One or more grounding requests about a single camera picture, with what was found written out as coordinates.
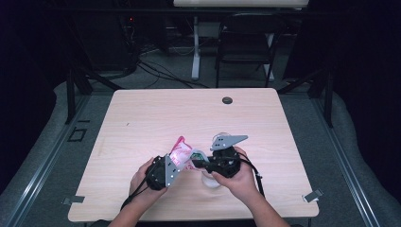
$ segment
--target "silver metal plate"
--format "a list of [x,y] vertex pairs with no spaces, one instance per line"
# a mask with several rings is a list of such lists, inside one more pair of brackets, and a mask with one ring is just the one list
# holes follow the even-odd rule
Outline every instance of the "silver metal plate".
[[170,187],[181,171],[177,168],[177,166],[175,166],[175,164],[173,163],[168,154],[166,154],[165,160],[166,160],[166,187]]

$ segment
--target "desk leg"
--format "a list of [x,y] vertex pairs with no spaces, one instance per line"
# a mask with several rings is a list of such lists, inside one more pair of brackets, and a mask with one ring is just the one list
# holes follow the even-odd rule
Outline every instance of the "desk leg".
[[[268,40],[269,46],[273,42],[273,36],[274,36],[274,34],[266,34],[266,39]],[[270,68],[269,64],[264,64],[263,65],[263,69],[265,69],[265,77],[269,76],[268,75],[269,68]],[[270,77],[269,77],[269,82],[273,82],[273,81],[274,81],[274,74],[273,74],[273,71],[271,70]]]
[[194,62],[192,64],[192,79],[200,78],[200,37],[198,33],[198,17],[194,17]]

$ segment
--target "table top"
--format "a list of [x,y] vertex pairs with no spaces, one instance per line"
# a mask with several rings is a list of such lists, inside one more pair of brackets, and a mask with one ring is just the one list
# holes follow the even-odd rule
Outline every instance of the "table top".
[[[231,104],[222,99],[230,97]],[[113,95],[78,187],[83,203],[73,203],[71,221],[113,219],[128,196],[130,180],[150,157],[169,153],[182,135],[211,155],[220,132],[248,135],[247,151],[263,176],[266,199],[282,217],[315,217],[315,201],[280,99],[271,88],[121,90]],[[185,170],[141,220],[252,218],[230,191],[209,188],[201,172]]]
[[305,8],[309,0],[174,0],[175,7]]

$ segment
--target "right hand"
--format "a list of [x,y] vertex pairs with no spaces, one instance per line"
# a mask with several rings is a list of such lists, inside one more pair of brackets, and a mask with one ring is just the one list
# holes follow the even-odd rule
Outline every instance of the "right hand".
[[[245,156],[247,155],[241,148],[234,147],[234,149],[238,153],[242,153]],[[254,182],[253,170],[249,165],[243,162],[241,162],[239,171],[232,178],[225,178],[216,172],[212,172],[212,175],[218,183],[230,189],[231,193],[244,203],[246,203],[250,197],[254,196],[255,193],[259,194]]]

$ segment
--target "dark background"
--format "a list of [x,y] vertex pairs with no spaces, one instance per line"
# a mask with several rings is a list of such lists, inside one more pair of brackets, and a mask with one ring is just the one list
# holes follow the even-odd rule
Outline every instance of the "dark background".
[[[347,48],[336,56],[334,67],[335,92],[345,101],[353,118],[364,160],[383,186],[401,201],[400,3],[311,0],[309,6],[333,11],[358,8],[353,9],[356,15],[353,23],[304,21],[285,77],[302,78],[323,67],[325,56],[345,35]],[[3,191],[49,119],[56,101],[53,88],[65,81],[69,60],[79,60],[93,68],[96,54],[90,56],[93,53],[84,51],[84,44],[72,35],[85,28],[67,28],[60,17],[46,19],[36,2],[6,1],[0,10],[0,189]],[[103,28],[115,29],[107,24]],[[115,50],[112,45],[119,42],[118,34],[100,38],[103,48]],[[124,67],[127,53],[122,47],[117,51],[120,61],[115,61],[113,67]]]

